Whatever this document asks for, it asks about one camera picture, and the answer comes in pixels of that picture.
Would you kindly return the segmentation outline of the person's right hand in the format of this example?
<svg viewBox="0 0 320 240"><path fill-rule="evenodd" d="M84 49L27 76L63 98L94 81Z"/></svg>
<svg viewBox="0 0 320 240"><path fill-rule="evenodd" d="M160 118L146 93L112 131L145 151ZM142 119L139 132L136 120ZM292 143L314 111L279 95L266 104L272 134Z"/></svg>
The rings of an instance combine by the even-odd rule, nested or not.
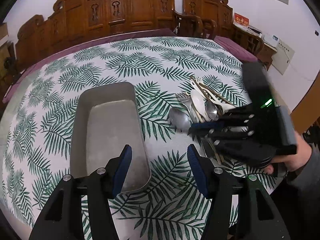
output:
<svg viewBox="0 0 320 240"><path fill-rule="evenodd" d="M264 168L264 172L272 174L274 168L273 163L283 163L289 172L295 172L302 168L310 159L312 154L311 146L302 138L302 136L295 131L295 137L297 141L297 152L292 155L276 155L272 160L271 164Z"/></svg>

